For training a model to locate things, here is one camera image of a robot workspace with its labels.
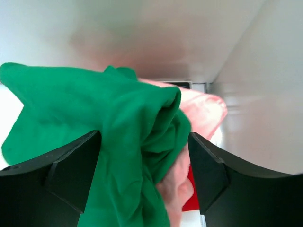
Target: white surface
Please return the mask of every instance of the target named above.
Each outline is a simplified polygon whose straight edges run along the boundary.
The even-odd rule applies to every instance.
[[[201,215],[201,225],[202,225],[202,227],[207,227],[206,226],[205,215]]]
[[[11,91],[0,84],[0,169],[8,166],[3,159],[1,146],[17,120],[23,104]]]
[[[229,108],[222,147],[291,174],[303,172],[302,9],[268,0],[213,85]]]
[[[265,0],[2,0],[0,64],[212,82]]]
[[[183,212],[180,227],[201,227],[200,211]]]

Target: towel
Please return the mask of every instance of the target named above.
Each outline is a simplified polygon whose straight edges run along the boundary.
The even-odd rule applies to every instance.
[[[15,63],[0,67],[0,81],[24,104],[2,145],[10,165],[100,130],[101,151],[79,227],[170,226],[156,184],[191,130],[177,87],[141,83],[128,68],[95,72]]]

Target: white ceiling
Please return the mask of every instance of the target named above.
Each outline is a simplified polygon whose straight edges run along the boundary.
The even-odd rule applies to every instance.
[[[211,82],[265,0],[0,1],[0,63]]]

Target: fabric fold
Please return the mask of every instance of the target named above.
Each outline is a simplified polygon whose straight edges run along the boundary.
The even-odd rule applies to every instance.
[[[0,67],[0,81],[24,104],[2,146],[11,165],[100,130],[101,152],[79,227],[170,226],[155,185],[191,130],[177,87],[139,82],[128,68],[95,72],[15,63]]]

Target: pink cloth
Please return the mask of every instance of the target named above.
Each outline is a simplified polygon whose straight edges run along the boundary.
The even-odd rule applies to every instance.
[[[146,79],[140,79],[140,81],[159,87],[173,86],[171,84]],[[199,91],[181,87],[180,90],[182,93],[180,109],[191,121],[192,130],[210,140],[227,115],[227,108],[224,101],[217,96],[204,94]],[[183,211],[199,209],[192,169],[190,166],[189,168],[186,167],[187,163],[189,166],[188,150],[178,157],[172,168],[174,171],[174,182],[178,191],[174,202],[176,205],[173,208],[171,205],[167,205],[172,226],[178,226],[178,224],[173,223],[178,223],[182,207]]]

